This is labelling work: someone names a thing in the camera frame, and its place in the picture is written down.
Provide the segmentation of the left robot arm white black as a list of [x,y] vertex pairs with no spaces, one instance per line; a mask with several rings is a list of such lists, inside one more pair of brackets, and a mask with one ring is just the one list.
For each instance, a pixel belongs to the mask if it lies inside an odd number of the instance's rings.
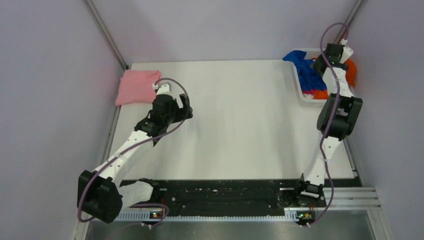
[[78,178],[77,219],[86,223],[98,219],[113,222],[122,209],[144,202],[154,207],[160,202],[155,183],[139,179],[121,185],[142,156],[152,149],[161,138],[174,132],[172,124],[179,127],[193,117],[193,109],[187,94],[179,96],[182,107],[169,94],[161,93],[152,103],[152,109],[140,120],[123,145],[104,163],[93,171],[85,170]]

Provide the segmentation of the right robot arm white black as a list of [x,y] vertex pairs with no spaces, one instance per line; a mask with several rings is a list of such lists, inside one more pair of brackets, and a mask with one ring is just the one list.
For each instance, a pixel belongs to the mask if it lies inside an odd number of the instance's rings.
[[293,192],[293,200],[299,206],[307,206],[312,200],[324,197],[328,162],[343,140],[352,133],[359,117],[363,100],[355,97],[346,77],[346,61],[353,52],[345,40],[338,44],[329,43],[312,65],[326,84],[328,98],[316,123],[321,133],[320,141]]

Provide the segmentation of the blue printed t shirt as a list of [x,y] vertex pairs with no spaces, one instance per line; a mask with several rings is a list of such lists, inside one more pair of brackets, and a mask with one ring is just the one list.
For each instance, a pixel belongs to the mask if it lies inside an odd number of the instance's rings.
[[327,90],[321,74],[312,68],[314,60],[306,58],[306,55],[306,51],[292,50],[282,60],[294,64],[302,92]]

